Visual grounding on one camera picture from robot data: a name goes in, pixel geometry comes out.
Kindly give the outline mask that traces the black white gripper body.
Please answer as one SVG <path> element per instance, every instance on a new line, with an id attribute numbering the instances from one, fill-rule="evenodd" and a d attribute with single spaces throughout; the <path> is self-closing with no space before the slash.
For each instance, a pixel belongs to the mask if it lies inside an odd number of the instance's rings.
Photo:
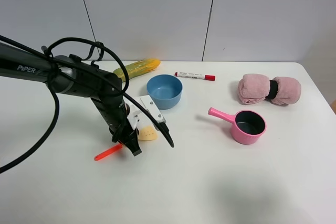
<path id="1" fill-rule="evenodd" d="M 95 107 L 107 123 L 112 142 L 138 143 L 138 130 L 133 129 L 128 116 L 128 106 L 122 98 L 107 98 L 104 101 L 91 98 Z"/>

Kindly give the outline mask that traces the white black right gripper finger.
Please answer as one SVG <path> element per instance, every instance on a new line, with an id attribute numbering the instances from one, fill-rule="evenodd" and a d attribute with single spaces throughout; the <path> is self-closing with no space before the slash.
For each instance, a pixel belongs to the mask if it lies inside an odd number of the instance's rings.
<path id="1" fill-rule="evenodd" d="M 166 124 L 166 119 L 164 118 L 163 114 L 158 109 L 152 98 L 149 95 L 144 95 L 139 97 L 139 101 L 139 103 L 153 116 L 153 118 L 158 122 L 163 130 L 168 133 L 169 128 Z"/>

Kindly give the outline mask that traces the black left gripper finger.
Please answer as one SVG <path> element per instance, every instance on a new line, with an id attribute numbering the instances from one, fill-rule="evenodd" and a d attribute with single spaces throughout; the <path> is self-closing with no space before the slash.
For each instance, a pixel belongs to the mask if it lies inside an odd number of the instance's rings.
<path id="1" fill-rule="evenodd" d="M 128 148 L 133 156 L 137 156 L 142 153 L 139 142 L 137 131 L 125 131 L 121 136 L 121 143 Z"/>

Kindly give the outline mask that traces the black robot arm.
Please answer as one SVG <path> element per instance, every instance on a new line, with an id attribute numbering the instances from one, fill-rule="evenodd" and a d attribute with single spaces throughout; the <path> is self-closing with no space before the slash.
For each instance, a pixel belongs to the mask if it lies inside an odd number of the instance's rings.
<path id="1" fill-rule="evenodd" d="M 76 55 L 54 56 L 52 49 L 65 42 L 90 45 L 90 54 L 95 48 L 99 48 L 100 58 L 108 53 L 125 72 L 125 81 L 114 73 L 100 69 L 95 60 L 87 64 L 85 59 Z M 125 101 L 128 100 L 148 117 L 170 146 L 174 146 L 166 125 L 157 122 L 142 105 L 126 93 L 129 86 L 127 70 L 118 56 L 103 43 L 68 37 L 41 49 L 39 52 L 2 36 L 1 76 L 44 83 L 53 97 L 61 93 L 90 98 L 107 123 L 112 141 L 125 145 L 136 156 L 141 153 L 141 149 L 138 144 L 138 129 L 132 127 L 127 118 L 130 115 L 130 106 Z"/>

